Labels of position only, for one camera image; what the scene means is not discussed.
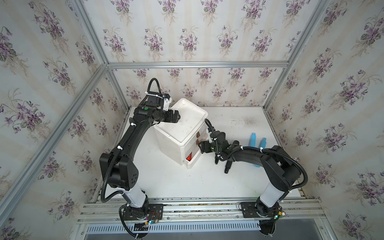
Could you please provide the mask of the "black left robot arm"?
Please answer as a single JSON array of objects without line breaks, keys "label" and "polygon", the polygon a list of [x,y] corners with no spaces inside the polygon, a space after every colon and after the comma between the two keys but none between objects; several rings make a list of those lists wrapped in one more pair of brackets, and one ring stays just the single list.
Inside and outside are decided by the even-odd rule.
[{"label": "black left robot arm", "polygon": [[127,201],[125,207],[145,215],[149,212],[148,196],[137,186],[139,170],[134,164],[134,157],[150,127],[162,122],[176,124],[180,120],[179,111],[169,109],[171,101],[171,96],[161,91],[159,81],[151,79],[146,96],[129,119],[129,128],[116,147],[99,159],[103,177],[102,203],[121,195]]}]

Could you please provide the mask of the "white plastic drawer cabinet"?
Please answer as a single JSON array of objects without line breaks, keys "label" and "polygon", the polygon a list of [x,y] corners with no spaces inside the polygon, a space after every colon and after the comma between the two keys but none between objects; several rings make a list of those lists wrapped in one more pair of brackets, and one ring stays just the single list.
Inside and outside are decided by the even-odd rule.
[{"label": "white plastic drawer cabinet", "polygon": [[160,123],[154,126],[155,133],[162,153],[183,166],[185,164],[181,159],[181,148],[186,144],[188,135],[205,123],[209,114],[184,98],[175,103],[171,109],[178,110],[181,118],[176,124]]}]

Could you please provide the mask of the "aluminium mounting rail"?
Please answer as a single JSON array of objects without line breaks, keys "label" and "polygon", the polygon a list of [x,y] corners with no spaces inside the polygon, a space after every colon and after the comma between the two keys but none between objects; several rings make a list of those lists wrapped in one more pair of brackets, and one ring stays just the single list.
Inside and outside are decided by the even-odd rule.
[{"label": "aluminium mounting rail", "polygon": [[[162,204],[162,222],[192,222],[214,220],[241,220],[244,218],[241,203],[256,202],[256,198],[152,198],[150,204]],[[80,207],[77,224],[117,223],[118,209],[123,200],[107,203],[96,201]],[[288,219],[324,219],[326,214],[317,199],[286,198],[279,203]]]}]

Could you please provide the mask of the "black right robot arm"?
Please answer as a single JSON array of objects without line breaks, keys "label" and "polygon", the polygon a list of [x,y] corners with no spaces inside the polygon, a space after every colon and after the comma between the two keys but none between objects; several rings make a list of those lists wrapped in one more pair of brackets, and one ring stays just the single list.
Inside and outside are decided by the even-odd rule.
[{"label": "black right robot arm", "polygon": [[256,213],[260,217],[277,219],[282,201],[293,189],[308,183],[305,168],[291,158],[282,147],[256,148],[242,146],[238,141],[229,143],[224,132],[217,131],[208,119],[208,140],[199,143],[201,153],[215,154],[215,164],[225,162],[227,174],[234,162],[244,162],[264,168],[269,183],[255,203]]}]

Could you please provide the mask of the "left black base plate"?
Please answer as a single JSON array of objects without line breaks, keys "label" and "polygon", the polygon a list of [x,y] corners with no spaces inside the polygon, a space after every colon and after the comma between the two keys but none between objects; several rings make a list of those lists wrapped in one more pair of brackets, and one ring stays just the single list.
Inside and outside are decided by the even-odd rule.
[{"label": "left black base plate", "polygon": [[144,221],[157,223],[163,218],[163,204],[148,204],[142,208],[133,208],[123,205],[120,210],[124,221]]}]

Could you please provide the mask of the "white bottom drawer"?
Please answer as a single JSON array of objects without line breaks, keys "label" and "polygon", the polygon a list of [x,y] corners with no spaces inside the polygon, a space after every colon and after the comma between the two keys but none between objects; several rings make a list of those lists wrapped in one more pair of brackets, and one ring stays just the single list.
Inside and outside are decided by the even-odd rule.
[{"label": "white bottom drawer", "polygon": [[188,170],[190,170],[197,163],[197,161],[200,159],[200,157],[202,156],[202,153],[201,153],[199,147],[195,147],[190,153],[192,153],[192,160],[190,162],[188,162],[186,160],[187,157],[183,160],[183,162],[187,166]]}]

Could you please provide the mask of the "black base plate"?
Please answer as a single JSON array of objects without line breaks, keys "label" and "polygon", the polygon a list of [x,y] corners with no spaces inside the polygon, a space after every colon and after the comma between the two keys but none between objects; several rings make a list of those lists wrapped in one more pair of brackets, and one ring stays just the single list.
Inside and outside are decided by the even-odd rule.
[{"label": "black base plate", "polygon": [[275,203],[271,208],[268,208],[261,201],[241,202],[239,204],[239,209],[244,218],[267,218],[277,220],[284,215],[279,203]]},{"label": "black base plate", "polygon": [[148,204],[142,208],[133,208],[123,205],[120,210],[124,221],[144,221],[157,223],[163,218],[163,204]]}]

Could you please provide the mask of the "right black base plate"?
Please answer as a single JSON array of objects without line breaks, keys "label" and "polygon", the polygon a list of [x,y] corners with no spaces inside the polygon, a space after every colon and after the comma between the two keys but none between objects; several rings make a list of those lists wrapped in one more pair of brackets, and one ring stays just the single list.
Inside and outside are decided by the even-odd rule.
[{"label": "right black base plate", "polygon": [[239,209],[244,218],[267,218],[277,220],[284,215],[279,203],[275,203],[271,208],[268,208],[261,201],[241,202],[239,204]]}]

